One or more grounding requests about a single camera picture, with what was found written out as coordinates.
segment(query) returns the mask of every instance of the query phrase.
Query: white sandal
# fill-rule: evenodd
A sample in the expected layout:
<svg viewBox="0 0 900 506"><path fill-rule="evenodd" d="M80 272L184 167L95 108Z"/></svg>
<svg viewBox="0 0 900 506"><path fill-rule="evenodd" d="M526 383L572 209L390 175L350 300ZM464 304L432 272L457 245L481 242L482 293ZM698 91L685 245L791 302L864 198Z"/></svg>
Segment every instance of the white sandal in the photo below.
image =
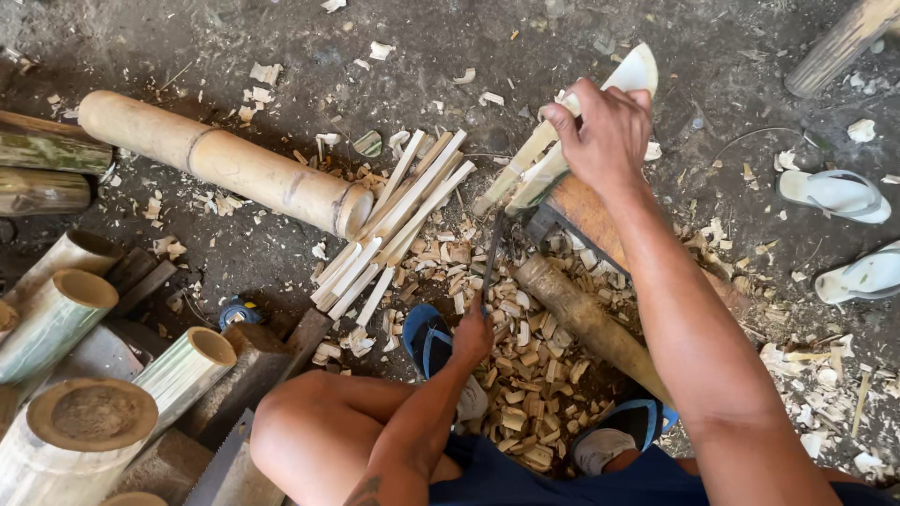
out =
<svg viewBox="0 0 900 506"><path fill-rule="evenodd" d="M847 176L857 179L842 179ZM825 217L841 216L860 223L884 223L891 205L871 181L849 170L826 170L809 174L789 170L776 183L781 198L801 205L817 207Z"/></svg>
<svg viewBox="0 0 900 506"><path fill-rule="evenodd" d="M900 240L848 266L818 276L815 292L829 304L842 303L854 297L883 299L900 294Z"/></svg>

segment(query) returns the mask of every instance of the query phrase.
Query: flip-flop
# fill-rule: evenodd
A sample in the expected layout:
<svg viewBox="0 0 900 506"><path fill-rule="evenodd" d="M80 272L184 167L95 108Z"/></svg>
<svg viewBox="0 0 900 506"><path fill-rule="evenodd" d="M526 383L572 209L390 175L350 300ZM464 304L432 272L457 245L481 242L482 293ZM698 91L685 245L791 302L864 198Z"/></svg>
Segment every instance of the flip-flop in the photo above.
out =
<svg viewBox="0 0 900 506"><path fill-rule="evenodd" d="M597 425L579 434L571 444L572 453L583 439L597 429L621 430L634 438L639 450L645 451L678 422L678 413L648 393L644 393L643 397L648 398L622 402Z"/></svg>
<svg viewBox="0 0 900 506"><path fill-rule="evenodd" d="M875 224L885 222L891 215L891 205L878 188L849 170L826 170L818 174L788 170L778 177L776 192L789 202L817 207L826 217L841 216Z"/></svg>
<svg viewBox="0 0 900 506"><path fill-rule="evenodd" d="M883 299L900 294L900 240L815 279L823 302L842 303L854 297Z"/></svg>
<svg viewBox="0 0 900 506"><path fill-rule="evenodd" d="M431 304L419 304L403 322L403 345L418 371L430 379L453 355L453 337L441 313Z"/></svg>

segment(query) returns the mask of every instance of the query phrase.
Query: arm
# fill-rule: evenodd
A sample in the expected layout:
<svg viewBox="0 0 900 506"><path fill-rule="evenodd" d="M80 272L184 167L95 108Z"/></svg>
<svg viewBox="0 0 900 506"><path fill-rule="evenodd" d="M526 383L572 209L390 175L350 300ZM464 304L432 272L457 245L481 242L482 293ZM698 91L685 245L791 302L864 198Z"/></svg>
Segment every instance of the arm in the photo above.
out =
<svg viewBox="0 0 900 506"><path fill-rule="evenodd" d="M650 95L601 92L588 79L544 114L572 173L607 207L622 240L653 363L697 454L712 503L839 504L800 445L769 373L740 326L660 216L641 173Z"/></svg>
<svg viewBox="0 0 900 506"><path fill-rule="evenodd" d="M453 355L394 413L375 441L363 479L346 506L424 506L465 382L491 352L493 328L475 294L456 328Z"/></svg>

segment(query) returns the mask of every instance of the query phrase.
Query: person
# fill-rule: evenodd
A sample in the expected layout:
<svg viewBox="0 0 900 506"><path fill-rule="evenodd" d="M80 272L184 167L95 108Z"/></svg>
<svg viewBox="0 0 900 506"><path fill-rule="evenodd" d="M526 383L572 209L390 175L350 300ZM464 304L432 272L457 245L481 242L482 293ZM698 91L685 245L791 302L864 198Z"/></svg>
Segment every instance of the person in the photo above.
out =
<svg viewBox="0 0 900 506"><path fill-rule="evenodd" d="M544 116L616 224L647 346L696 459L650 444L668 407L646 398L575 441L581 476L567 481L530 472L482 436L451 434L460 395L493 345L472 303L452 339L432 310L410 312L403 337L424 369L421 385L314 371L275 388L251 436L260 471L301 506L892 503L815 466L756 350L661 217L641 173L650 95L600 91L587 78L568 93L580 124L558 104Z"/></svg>

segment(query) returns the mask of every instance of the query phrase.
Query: blue flip-flop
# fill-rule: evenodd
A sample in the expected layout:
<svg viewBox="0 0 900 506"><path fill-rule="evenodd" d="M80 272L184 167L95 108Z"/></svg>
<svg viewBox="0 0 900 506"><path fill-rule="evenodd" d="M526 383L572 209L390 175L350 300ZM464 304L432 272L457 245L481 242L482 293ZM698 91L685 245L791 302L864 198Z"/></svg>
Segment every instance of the blue flip-flop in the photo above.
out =
<svg viewBox="0 0 900 506"><path fill-rule="evenodd" d="M453 355L453 337L441 313L431 304L419 304L403 322L403 345L418 371L430 379Z"/></svg>
<svg viewBox="0 0 900 506"><path fill-rule="evenodd" d="M616 429L634 438L634 443L643 452L678 422L678 413L669 406L648 393L643 393L639 397L646 398L622 402L597 425L584 430L572 442L571 451L574 452L578 444L594 430Z"/></svg>

